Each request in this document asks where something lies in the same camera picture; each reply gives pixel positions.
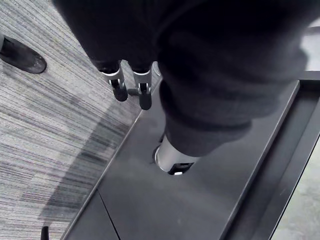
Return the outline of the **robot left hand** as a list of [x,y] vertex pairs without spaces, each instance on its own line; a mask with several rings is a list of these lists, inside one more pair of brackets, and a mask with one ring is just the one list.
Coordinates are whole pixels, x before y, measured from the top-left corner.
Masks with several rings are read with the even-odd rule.
[[272,114],[282,91],[305,70],[301,47],[319,18],[317,0],[55,0],[118,101],[130,93],[150,109],[157,62],[165,130],[155,162],[174,175],[240,139]]

